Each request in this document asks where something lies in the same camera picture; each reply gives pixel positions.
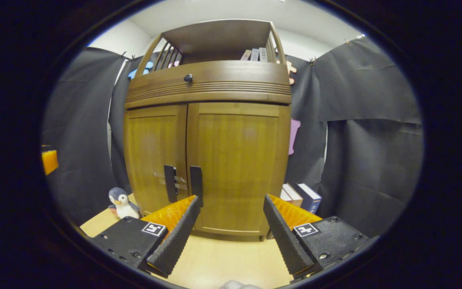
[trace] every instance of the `pink figure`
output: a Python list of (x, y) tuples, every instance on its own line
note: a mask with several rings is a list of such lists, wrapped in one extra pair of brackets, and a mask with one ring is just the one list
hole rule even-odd
[(294, 153), (295, 135), (297, 134), (297, 130), (299, 128), (300, 128), (300, 121), (292, 119), (292, 126), (290, 127), (290, 148), (288, 149), (288, 155)]

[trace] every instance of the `black curtain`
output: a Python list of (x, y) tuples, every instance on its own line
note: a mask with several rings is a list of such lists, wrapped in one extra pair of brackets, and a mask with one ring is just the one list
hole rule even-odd
[[(159, 52), (153, 53), (149, 60), (156, 63), (159, 54)], [(108, 117), (111, 127), (111, 166), (113, 174), (117, 181), (117, 186), (125, 190), (128, 194), (133, 193), (133, 190), (128, 179), (124, 160), (124, 104), (126, 104), (126, 95), (128, 94), (131, 81), (128, 75), (138, 68), (142, 58), (138, 57), (129, 60), (124, 65), (112, 93), (110, 114)]]
[(290, 73), (292, 85), (292, 119), (301, 122), (294, 142), (294, 153), (288, 156), (286, 179), (288, 183), (305, 183), (318, 190), (324, 167), (326, 149), (325, 121), (320, 121), (316, 112), (320, 109), (320, 84), (315, 66), (307, 60), (287, 55), (286, 59), (297, 68)]
[(385, 232), (418, 180), (422, 126), (383, 119), (331, 121), (317, 215), (336, 215), (367, 236)]
[(421, 124), (411, 85), (396, 64), (364, 37), (315, 62), (319, 120), (390, 119)]
[(58, 153), (51, 191), (76, 225), (108, 207), (116, 186), (108, 155), (108, 106), (124, 58), (86, 48), (60, 77), (47, 106), (42, 144)]
[(424, 154), (410, 84), (368, 38), (315, 62), (319, 120), (328, 121), (317, 215), (336, 215), (367, 236), (385, 232), (417, 183)]

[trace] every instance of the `black handle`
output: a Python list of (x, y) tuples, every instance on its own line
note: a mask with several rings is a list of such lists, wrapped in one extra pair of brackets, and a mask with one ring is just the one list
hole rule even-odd
[(192, 195), (199, 196), (202, 202), (202, 170), (201, 167), (190, 166), (190, 186), (192, 188)]
[(183, 78), (186, 82), (192, 82), (194, 80), (194, 77), (191, 74), (185, 75), (185, 78)]
[(175, 203), (178, 201), (178, 190), (176, 189), (176, 183), (174, 182), (176, 170), (173, 166), (165, 165), (163, 166), (163, 171), (165, 173), (165, 186), (167, 187), (168, 201)]

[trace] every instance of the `wooden floor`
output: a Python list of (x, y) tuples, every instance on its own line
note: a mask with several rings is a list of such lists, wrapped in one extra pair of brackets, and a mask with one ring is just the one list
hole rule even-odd
[[(106, 209), (81, 229), (92, 237), (117, 221)], [(293, 280), (275, 240), (259, 242), (257, 237), (203, 232), (192, 232), (168, 279), (153, 276), (189, 289), (219, 289), (229, 280), (270, 289), (288, 285)]]

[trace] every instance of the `penguin plush toy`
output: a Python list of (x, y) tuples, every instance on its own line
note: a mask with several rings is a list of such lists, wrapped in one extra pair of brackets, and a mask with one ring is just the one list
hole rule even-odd
[(130, 216), (133, 218), (141, 218), (140, 209), (137, 205), (130, 202), (128, 194), (121, 188), (113, 188), (108, 193), (108, 197), (113, 205), (109, 205), (110, 210), (114, 209), (117, 211), (119, 218)]

